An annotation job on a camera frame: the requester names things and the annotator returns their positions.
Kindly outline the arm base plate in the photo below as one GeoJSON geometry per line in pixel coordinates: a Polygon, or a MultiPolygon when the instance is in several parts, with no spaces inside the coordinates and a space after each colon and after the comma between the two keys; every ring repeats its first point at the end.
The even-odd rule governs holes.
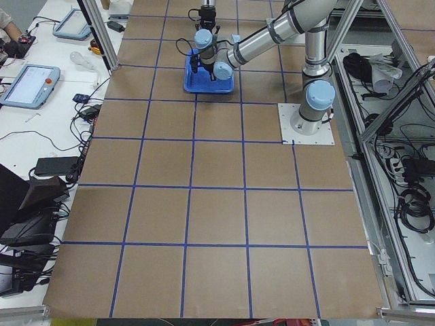
{"type": "Polygon", "coordinates": [[[328,114],[318,122],[300,116],[298,103],[278,103],[281,142],[285,145],[334,145],[328,114]]]}

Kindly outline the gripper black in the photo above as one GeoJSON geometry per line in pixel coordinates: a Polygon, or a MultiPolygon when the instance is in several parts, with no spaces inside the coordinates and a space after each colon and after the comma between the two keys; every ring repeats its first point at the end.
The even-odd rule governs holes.
{"type": "Polygon", "coordinates": [[[214,34],[217,35],[221,29],[221,26],[215,23],[215,7],[211,5],[202,5],[198,11],[198,14],[200,17],[200,27],[207,30],[213,30],[215,28],[214,34]]]}
{"type": "Polygon", "coordinates": [[[213,63],[211,63],[211,64],[203,63],[203,68],[210,74],[210,80],[212,82],[214,82],[216,80],[216,77],[213,73],[213,67],[214,67],[213,63]]]}

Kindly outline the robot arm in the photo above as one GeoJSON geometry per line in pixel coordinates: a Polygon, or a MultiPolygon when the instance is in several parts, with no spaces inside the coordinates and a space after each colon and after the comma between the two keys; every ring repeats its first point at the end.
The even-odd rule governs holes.
{"type": "Polygon", "coordinates": [[[204,0],[198,10],[199,26],[211,33],[218,34],[220,26],[216,24],[215,0],[204,0]]]}
{"type": "Polygon", "coordinates": [[[336,95],[326,77],[330,71],[326,58],[328,16],[334,5],[335,1],[285,1],[278,17],[251,35],[235,41],[219,36],[215,1],[203,1],[198,9],[195,47],[188,54],[190,69],[196,73],[198,68],[203,68],[211,81],[226,81],[232,78],[236,69],[265,51],[297,35],[304,35],[304,100],[292,115],[290,124],[298,134],[314,135],[325,124],[323,116],[331,109],[336,95]]]}

